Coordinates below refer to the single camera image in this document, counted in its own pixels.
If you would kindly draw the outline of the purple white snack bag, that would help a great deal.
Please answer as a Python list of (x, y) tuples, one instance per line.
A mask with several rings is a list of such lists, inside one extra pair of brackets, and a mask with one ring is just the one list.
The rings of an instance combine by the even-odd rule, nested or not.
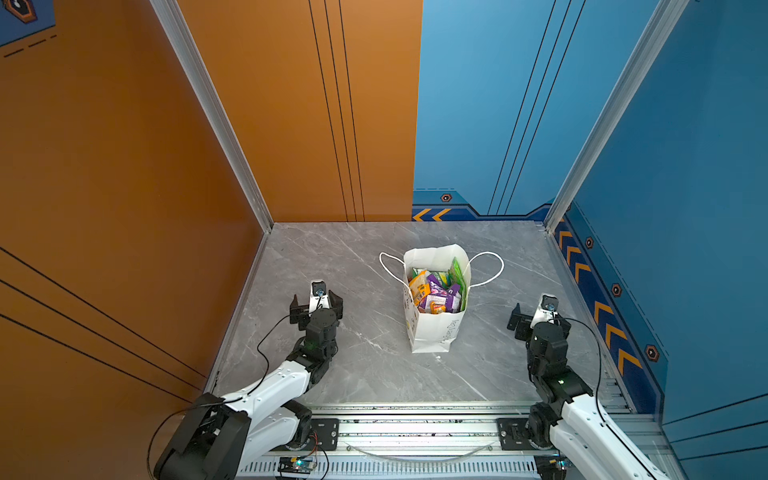
[(456, 283), (444, 287), (441, 279), (435, 274), (429, 274), (426, 278), (426, 292), (418, 302), (418, 307), (423, 313), (458, 313), (462, 305), (462, 289)]

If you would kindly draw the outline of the green cucumber chips bag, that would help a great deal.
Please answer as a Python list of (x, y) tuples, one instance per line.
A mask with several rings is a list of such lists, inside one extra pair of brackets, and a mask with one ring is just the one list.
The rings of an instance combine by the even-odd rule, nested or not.
[(452, 260), (449, 269), (450, 286), (449, 291), (452, 294), (451, 311), (453, 313), (463, 312), (467, 301), (467, 282), (465, 280), (461, 265), (457, 258)]

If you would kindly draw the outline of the small orange snack packet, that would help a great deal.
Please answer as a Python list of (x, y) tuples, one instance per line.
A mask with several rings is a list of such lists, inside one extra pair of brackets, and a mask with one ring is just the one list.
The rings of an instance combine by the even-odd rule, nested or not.
[(429, 280), (431, 272), (426, 269), (419, 269), (415, 276), (409, 281), (409, 290), (411, 292), (414, 304), (422, 308), (425, 299), (431, 294), (432, 287)]

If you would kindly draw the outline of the white paper bag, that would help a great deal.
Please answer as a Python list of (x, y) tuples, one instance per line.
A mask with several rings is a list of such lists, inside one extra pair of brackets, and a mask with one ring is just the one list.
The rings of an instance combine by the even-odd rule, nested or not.
[[(487, 279), (473, 278), (473, 262), (483, 256), (489, 256), (499, 262), (497, 271)], [(452, 260), (457, 258), (467, 282), (468, 292), (466, 308), (460, 313), (423, 313), (417, 307), (409, 290), (409, 281), (419, 269), (426, 269), (441, 279), (444, 287), (450, 286), (449, 269)], [(403, 293), (403, 306), (406, 330), (411, 351), (414, 353), (445, 353), (456, 340), (462, 320), (470, 306), (470, 294), (477, 288), (493, 282), (504, 270), (504, 260), (495, 252), (485, 251), (470, 257), (457, 245), (443, 247), (417, 248), (407, 251), (402, 257), (381, 252), (378, 260), (387, 274), (400, 285)]]

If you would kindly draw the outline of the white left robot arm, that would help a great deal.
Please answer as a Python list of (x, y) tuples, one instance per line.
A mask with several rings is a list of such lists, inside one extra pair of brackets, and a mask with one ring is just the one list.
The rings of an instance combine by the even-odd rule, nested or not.
[(158, 459), (146, 460), (150, 478), (234, 479), (247, 461), (276, 447), (306, 446), (312, 410), (297, 399), (321, 381), (338, 352), (343, 299), (315, 281), (309, 302), (294, 298), (286, 318), (304, 335), (285, 361), (249, 386), (222, 397), (204, 393), (182, 409)]

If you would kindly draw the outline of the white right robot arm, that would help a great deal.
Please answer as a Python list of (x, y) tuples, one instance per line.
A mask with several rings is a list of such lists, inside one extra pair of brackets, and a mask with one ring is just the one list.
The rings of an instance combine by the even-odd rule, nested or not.
[(521, 434), (531, 446), (554, 448), (586, 479), (666, 479), (668, 475), (624, 433), (591, 388), (568, 365), (574, 319), (544, 294), (532, 315), (515, 306), (507, 328), (525, 343), (529, 380), (541, 400), (530, 407)]

